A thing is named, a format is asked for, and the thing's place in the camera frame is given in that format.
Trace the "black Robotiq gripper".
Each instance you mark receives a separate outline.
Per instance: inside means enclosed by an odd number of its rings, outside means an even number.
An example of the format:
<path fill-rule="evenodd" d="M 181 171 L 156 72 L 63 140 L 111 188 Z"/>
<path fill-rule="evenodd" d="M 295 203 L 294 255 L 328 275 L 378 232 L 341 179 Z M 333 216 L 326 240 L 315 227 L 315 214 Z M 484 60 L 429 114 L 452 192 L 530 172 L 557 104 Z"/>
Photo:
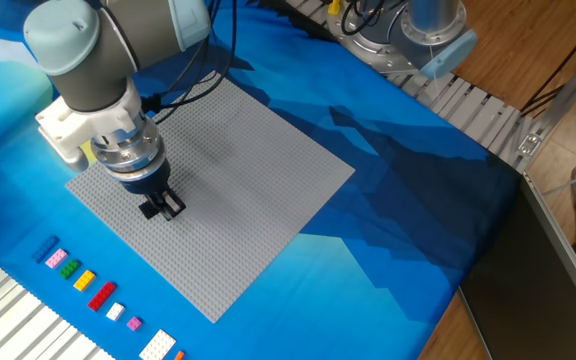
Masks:
<path fill-rule="evenodd" d="M 170 220 L 186 208 L 174 190 L 169 188 L 170 174 L 170 164 L 164 159 L 156 169 L 143 168 L 130 173 L 118 173 L 117 181 L 130 193 L 146 195 L 146 219 L 162 214 Z"/>

